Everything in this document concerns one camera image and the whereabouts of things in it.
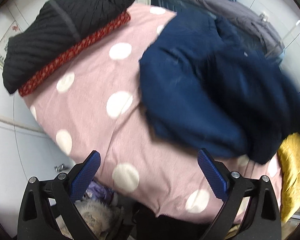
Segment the gray comforter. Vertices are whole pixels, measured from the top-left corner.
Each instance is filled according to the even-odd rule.
[[[243,4],[229,0],[189,1],[195,5],[206,8],[213,14],[222,15],[234,25],[257,36],[260,39],[262,46],[266,47],[267,52],[270,52],[275,48],[271,56],[277,57],[282,54],[284,45],[279,44],[281,38],[275,28],[269,22],[263,21],[260,16]]]

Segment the purple fabric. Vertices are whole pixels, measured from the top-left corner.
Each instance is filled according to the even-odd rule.
[[[86,196],[92,200],[100,200],[106,204],[110,204],[114,191],[108,187],[101,185],[94,180],[90,182],[86,190]]]

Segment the white polka dot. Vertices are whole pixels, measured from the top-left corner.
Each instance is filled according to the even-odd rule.
[[[199,189],[193,192],[186,202],[186,210],[189,213],[201,213],[207,207],[210,194],[205,189]]]
[[[239,166],[247,166],[249,162],[249,158],[247,155],[242,155],[238,158],[237,163]]]
[[[130,163],[118,164],[113,172],[114,183],[125,192],[133,192],[139,185],[139,173]]]
[[[124,59],[131,54],[132,46],[129,43],[120,42],[111,47],[109,57],[113,60]]]
[[[150,8],[150,13],[152,14],[164,14],[166,12],[166,10],[162,7],[156,7],[156,6],[152,6]]]
[[[64,74],[57,83],[57,90],[59,93],[66,92],[72,85],[74,81],[74,73],[69,72]]]
[[[111,118],[117,118],[120,114],[125,113],[131,106],[133,97],[129,92],[119,91],[112,94],[108,101],[106,110]]]
[[[268,173],[270,177],[271,178],[274,177],[277,174],[277,171],[278,171],[277,158],[276,156],[273,156],[268,166]]]
[[[164,25],[159,25],[157,27],[157,33],[160,34],[162,32],[162,30],[164,29]]]
[[[72,138],[70,133],[65,130],[59,130],[56,134],[56,142],[59,148],[66,154],[70,155],[72,149]]]
[[[30,106],[30,112],[33,115],[34,119],[37,121],[37,112],[34,106]]]
[[[249,199],[250,197],[244,197],[243,200],[241,201],[240,207],[238,209],[237,215],[242,214],[247,210],[248,204],[249,204]]]

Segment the pink polka dot blanket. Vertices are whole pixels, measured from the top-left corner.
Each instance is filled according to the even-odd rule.
[[[131,21],[86,48],[24,100],[37,122],[66,155],[82,162],[101,155],[96,178],[165,214],[211,222],[222,206],[202,171],[196,151],[155,137],[140,102],[139,59],[175,16],[164,8],[133,4]],[[266,165],[246,156],[218,159],[247,178],[270,177],[280,205],[282,176],[277,156]],[[247,208],[244,199],[235,222]]]

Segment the metal screw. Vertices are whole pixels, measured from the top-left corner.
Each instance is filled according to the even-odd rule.
[[[233,172],[231,172],[231,176],[234,177],[235,179],[237,179],[240,177],[240,173],[237,171],[233,171]]]
[[[30,179],[29,179],[29,182],[30,183],[34,183],[36,181],[36,178],[35,177],[31,177]]]
[[[269,179],[268,176],[263,175],[263,176],[262,176],[262,180],[263,180],[264,182],[268,182],[270,179]]]
[[[60,180],[65,179],[66,176],[67,176],[67,175],[66,175],[65,173],[60,173],[60,174],[58,175],[58,179],[60,179]]]
[[[57,173],[59,173],[60,171],[66,170],[66,169],[67,169],[67,167],[66,167],[66,165],[65,165],[64,163],[62,163],[62,164],[59,165],[59,166],[54,166],[54,170],[55,170]]]

